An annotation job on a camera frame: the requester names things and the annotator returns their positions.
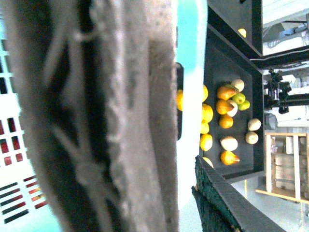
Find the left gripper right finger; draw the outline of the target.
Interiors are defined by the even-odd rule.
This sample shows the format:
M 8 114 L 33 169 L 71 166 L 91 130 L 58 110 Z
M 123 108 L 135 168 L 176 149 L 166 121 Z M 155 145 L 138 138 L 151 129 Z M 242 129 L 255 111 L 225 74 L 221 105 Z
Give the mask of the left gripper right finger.
M 283 232 L 284 229 L 246 200 L 201 156 L 192 187 L 204 232 Z

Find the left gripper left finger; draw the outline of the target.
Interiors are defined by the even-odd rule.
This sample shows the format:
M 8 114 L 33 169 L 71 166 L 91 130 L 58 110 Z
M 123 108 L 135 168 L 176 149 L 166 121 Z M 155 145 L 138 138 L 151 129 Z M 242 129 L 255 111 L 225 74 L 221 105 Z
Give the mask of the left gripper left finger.
M 65 232 L 177 232 L 176 3 L 7 0 L 28 156 Z

